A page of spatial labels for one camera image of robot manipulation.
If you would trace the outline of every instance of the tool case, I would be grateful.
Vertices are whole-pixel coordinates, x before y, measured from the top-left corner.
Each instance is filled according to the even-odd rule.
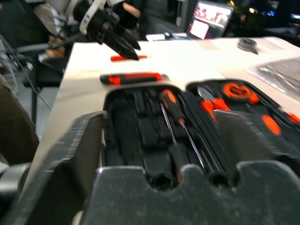
[[[259,102],[224,97],[231,110],[214,111],[215,122],[197,89],[216,95],[226,83],[245,85]],[[186,116],[188,133],[166,109],[182,151],[172,148],[164,90]],[[81,225],[299,224],[299,129],[245,81],[193,82],[185,92],[167,84],[116,89],[102,112],[78,118],[53,146],[2,222],[69,225],[83,210]]]

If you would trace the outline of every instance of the desk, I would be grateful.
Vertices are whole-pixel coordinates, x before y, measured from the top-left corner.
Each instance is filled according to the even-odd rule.
[[[245,71],[263,62],[299,57],[300,49],[279,38],[255,38],[260,55],[236,47],[237,39],[204,41],[141,42],[142,52],[149,59],[112,63],[115,53],[106,45],[76,43],[49,122],[32,162],[25,189],[42,164],[51,146],[67,132],[81,115],[101,111],[106,94],[114,89],[104,86],[99,75],[111,72],[153,71],[165,73],[169,83],[185,89],[187,83],[206,79],[238,78],[251,82],[289,112],[300,117],[300,102],[285,96]],[[277,46],[270,50],[265,46]]]

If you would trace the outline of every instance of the cable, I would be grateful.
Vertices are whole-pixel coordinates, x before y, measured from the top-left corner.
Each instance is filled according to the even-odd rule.
[[[7,41],[6,41],[5,39],[3,39],[3,41],[5,42],[6,46],[12,51],[13,49],[9,46],[9,44],[7,43]],[[17,56],[16,56],[14,53],[11,53],[11,54],[13,55],[14,58],[17,59]],[[24,66],[23,66],[18,60],[17,60],[16,62],[18,63],[18,65],[19,65],[23,70],[25,69]],[[25,73],[25,75],[26,75],[26,77],[27,77],[27,79],[28,79],[28,81],[29,81],[29,84],[30,84],[32,90],[36,93],[36,95],[43,101],[43,103],[44,103],[44,104],[47,106],[47,108],[51,111],[51,107],[45,102],[45,100],[40,96],[40,94],[38,93],[38,91],[34,88],[34,85],[32,84],[32,82],[31,82],[31,80],[30,80],[28,74]]]

